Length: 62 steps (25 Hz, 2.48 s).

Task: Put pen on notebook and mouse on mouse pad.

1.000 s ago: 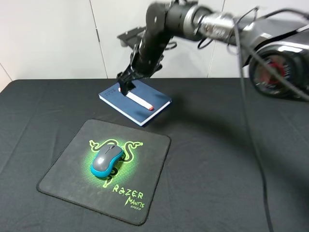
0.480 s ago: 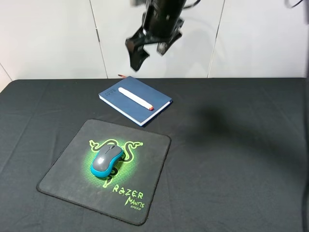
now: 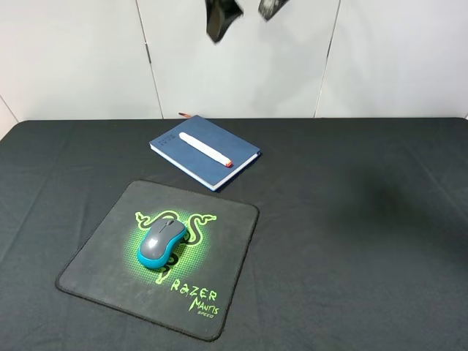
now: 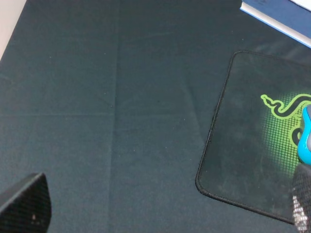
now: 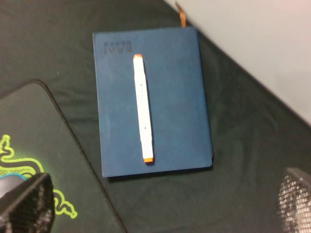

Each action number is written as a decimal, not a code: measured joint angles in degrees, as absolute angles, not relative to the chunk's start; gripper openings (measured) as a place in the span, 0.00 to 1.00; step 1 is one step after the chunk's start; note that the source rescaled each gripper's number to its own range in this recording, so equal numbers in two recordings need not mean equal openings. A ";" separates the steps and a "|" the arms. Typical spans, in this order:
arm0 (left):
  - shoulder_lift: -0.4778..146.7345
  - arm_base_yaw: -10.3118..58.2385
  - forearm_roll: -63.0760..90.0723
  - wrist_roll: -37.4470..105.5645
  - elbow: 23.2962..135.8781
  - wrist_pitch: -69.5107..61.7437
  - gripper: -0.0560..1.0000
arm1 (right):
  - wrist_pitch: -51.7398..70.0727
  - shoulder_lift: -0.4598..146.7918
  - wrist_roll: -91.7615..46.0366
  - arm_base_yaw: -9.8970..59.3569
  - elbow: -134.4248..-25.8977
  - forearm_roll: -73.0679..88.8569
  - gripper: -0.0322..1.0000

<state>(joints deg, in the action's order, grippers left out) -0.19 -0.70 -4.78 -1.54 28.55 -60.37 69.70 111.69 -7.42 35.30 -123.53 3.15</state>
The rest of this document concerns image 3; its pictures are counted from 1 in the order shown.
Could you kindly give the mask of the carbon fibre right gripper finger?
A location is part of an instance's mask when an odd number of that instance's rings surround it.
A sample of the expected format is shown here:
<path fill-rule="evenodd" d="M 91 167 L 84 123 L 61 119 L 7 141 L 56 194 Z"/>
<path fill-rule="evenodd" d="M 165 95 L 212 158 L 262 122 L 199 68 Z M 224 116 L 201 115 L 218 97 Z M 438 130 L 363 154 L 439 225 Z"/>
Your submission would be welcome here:
<path fill-rule="evenodd" d="M 244 14 L 235 0 L 205 0 L 206 34 L 219 43 L 229 26 Z"/>
<path fill-rule="evenodd" d="M 258 12 L 265 21 L 269 21 L 288 0 L 260 0 Z"/>

